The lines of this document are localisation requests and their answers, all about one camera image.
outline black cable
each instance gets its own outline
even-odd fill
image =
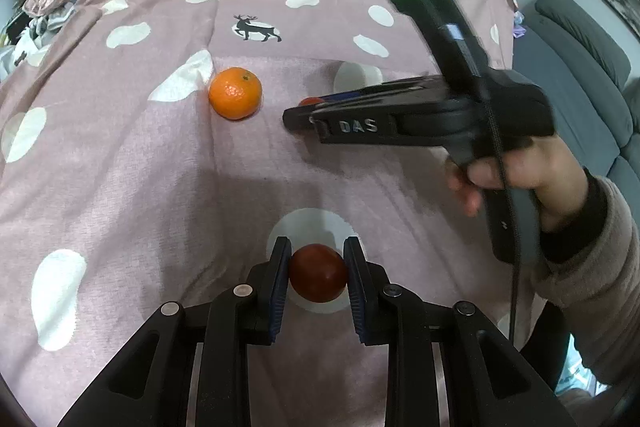
[[[495,120],[494,110],[491,107],[491,100],[487,94],[481,96],[482,104],[484,105],[484,111],[487,115],[489,124],[489,130],[491,131],[491,141],[494,147],[494,155],[498,162],[498,176],[500,177],[500,183],[507,198],[507,207],[509,209],[509,215],[511,217],[511,230],[513,232],[514,239],[514,259],[513,270],[511,275],[511,306],[510,306],[510,319],[509,319],[509,341],[511,344],[515,341],[516,330],[516,308],[518,305],[518,292],[520,291],[520,265],[522,259],[522,252],[520,247],[520,231],[518,230],[518,222],[515,219],[515,212],[513,211],[513,199],[509,191],[509,185],[507,184],[507,174],[504,169],[504,162],[502,160],[502,139],[500,138],[500,132],[498,130],[498,124]]]

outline human hand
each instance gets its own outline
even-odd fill
[[[530,147],[503,155],[507,182],[511,187],[535,190],[541,203],[540,226],[544,232],[555,232],[580,212],[587,198],[589,182],[558,135],[532,140]],[[447,185],[462,202],[467,216],[475,216],[480,209],[480,188],[502,188],[495,158],[471,163],[466,176],[450,158],[445,168]]]

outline sleeve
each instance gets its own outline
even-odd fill
[[[540,233],[542,253],[552,263],[566,263],[594,243],[604,230],[609,210],[607,193],[588,169],[584,173],[589,188],[581,211],[561,230]]]
[[[596,180],[607,201],[602,233],[564,263],[546,259],[534,285],[563,310],[584,365],[614,384],[640,362],[640,245],[618,188]]]

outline gray sweater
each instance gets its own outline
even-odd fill
[[[596,398],[581,391],[562,395],[580,427],[606,423],[640,368],[638,228],[618,188],[606,178],[598,181],[608,202],[600,237],[566,263],[545,263],[534,276],[539,295],[564,312],[585,367],[612,385]]]

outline clothing pile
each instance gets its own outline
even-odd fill
[[[23,60],[42,60],[73,12],[69,0],[26,0],[7,26],[8,45],[0,47],[0,82]]]

